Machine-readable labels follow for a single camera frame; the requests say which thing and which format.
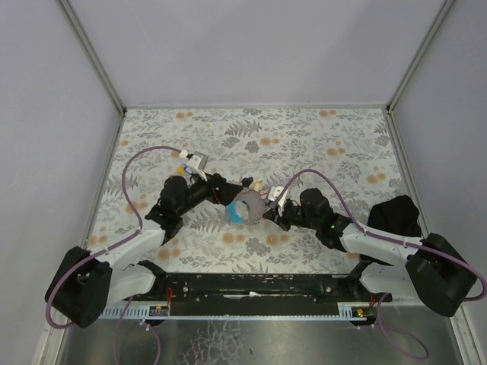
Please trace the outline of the metal key organizer disc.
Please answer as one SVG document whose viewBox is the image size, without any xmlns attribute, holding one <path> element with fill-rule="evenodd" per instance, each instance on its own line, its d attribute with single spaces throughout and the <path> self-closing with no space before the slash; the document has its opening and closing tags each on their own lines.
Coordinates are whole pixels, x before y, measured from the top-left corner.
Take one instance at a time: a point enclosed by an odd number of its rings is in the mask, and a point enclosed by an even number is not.
<svg viewBox="0 0 487 365">
<path fill-rule="evenodd" d="M 265 211 L 265 201 L 252 189 L 243 189 L 226 207 L 228 219 L 232 224 L 256 224 Z"/>
</svg>

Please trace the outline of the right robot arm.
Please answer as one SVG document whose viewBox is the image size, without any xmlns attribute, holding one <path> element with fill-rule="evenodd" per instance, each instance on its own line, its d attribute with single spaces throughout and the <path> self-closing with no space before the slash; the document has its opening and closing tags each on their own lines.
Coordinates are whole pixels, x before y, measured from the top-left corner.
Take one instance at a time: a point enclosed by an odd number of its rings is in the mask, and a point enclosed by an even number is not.
<svg viewBox="0 0 487 365">
<path fill-rule="evenodd" d="M 417 297 L 437 314 L 451 317 L 478 279 L 444 237 L 420 236 L 419 210 L 407 195 L 374 205 L 366 224 L 336 213 L 319 189 L 305 189 L 298 203 L 286 195 L 281 186 L 271 188 L 265 219 L 285 231 L 293 226 L 313 230 L 323 246 L 358 254 L 366 265 L 399 269 L 393 279 L 360 272 L 370 292 Z"/>
</svg>

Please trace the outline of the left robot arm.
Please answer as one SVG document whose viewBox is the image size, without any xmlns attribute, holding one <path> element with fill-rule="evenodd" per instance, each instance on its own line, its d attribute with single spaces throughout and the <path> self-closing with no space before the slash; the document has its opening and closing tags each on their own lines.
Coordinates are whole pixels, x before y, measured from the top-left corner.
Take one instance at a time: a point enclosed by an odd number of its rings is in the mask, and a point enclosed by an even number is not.
<svg viewBox="0 0 487 365">
<path fill-rule="evenodd" d="M 91 252 L 76 246 L 64 256 L 45 294 L 46 318 L 56 309 L 72 324 L 86 328 L 99 318 L 106 305 L 148 293 L 158 267 L 143 257 L 172 240 L 183 227 L 183 216 L 204 201 L 228 206 L 253 182 L 245 178 L 228 182 L 219 174 L 166 179 L 159 199 L 141 221 L 141 227 L 119 243 Z"/>
</svg>

